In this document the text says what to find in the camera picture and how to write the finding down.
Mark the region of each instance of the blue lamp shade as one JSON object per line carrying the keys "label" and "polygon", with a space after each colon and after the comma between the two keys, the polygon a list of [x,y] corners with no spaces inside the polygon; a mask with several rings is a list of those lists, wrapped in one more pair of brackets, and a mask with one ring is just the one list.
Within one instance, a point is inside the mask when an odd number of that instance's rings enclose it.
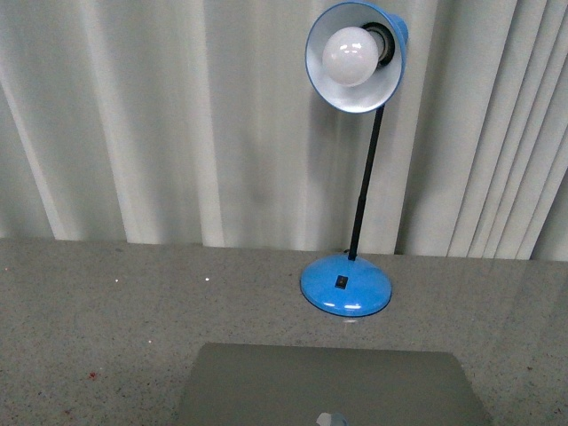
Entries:
{"label": "blue lamp shade", "polygon": [[[394,55],[389,65],[378,67],[364,83],[346,87],[327,75],[322,55],[329,38],[347,27],[363,28],[366,24],[385,26],[394,41]],[[305,49],[305,66],[313,88],[333,107],[346,113],[376,110],[389,100],[398,88],[406,65],[408,29],[397,15],[389,14],[374,4],[345,2],[323,12],[314,22]]]}

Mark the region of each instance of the silver laptop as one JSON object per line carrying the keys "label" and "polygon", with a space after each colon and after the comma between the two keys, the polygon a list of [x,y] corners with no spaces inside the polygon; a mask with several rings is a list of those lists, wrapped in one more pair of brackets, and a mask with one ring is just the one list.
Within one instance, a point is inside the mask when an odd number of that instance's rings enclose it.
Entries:
{"label": "silver laptop", "polygon": [[489,425],[449,353],[205,344],[179,425]]}

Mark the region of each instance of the white light bulb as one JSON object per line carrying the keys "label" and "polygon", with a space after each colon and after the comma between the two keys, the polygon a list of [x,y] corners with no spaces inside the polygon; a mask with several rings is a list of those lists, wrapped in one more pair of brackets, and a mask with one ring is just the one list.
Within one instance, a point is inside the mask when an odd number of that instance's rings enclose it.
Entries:
{"label": "white light bulb", "polygon": [[379,55],[384,49],[363,28],[342,28],[329,37],[323,50],[323,67],[336,83],[357,86],[364,83],[376,70]]}

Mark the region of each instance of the desk lamp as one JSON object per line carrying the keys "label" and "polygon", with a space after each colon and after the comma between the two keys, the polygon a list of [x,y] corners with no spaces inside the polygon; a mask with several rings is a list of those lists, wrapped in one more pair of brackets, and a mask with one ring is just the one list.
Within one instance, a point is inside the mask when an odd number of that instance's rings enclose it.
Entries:
{"label": "desk lamp", "polygon": [[384,104],[402,80],[407,39],[399,16],[357,1],[327,9],[308,35],[305,66],[316,92],[346,113],[375,111],[349,253],[317,260],[300,279],[304,296],[325,312],[362,317],[380,311],[391,299],[388,277],[357,257],[357,247]]}

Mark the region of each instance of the lamp arm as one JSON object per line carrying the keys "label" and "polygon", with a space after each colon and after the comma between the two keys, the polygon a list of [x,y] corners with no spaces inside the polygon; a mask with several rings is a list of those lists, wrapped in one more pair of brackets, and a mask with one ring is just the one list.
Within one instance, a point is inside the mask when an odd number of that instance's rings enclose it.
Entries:
{"label": "lamp arm", "polygon": [[367,192],[369,182],[371,181],[371,171],[373,171],[373,161],[375,160],[376,145],[379,139],[379,130],[383,121],[384,105],[381,105],[375,113],[375,122],[373,123],[373,131],[371,132],[371,141],[369,142],[369,152],[367,154],[367,163],[365,164],[365,173],[363,182],[361,183],[361,191],[357,202],[357,211],[355,212],[355,222],[353,223],[353,233],[351,235],[351,245],[349,247],[349,260],[355,260],[357,257],[357,247],[359,246],[359,236],[361,235],[361,225],[363,224],[363,214],[365,213],[365,204],[367,203]]}

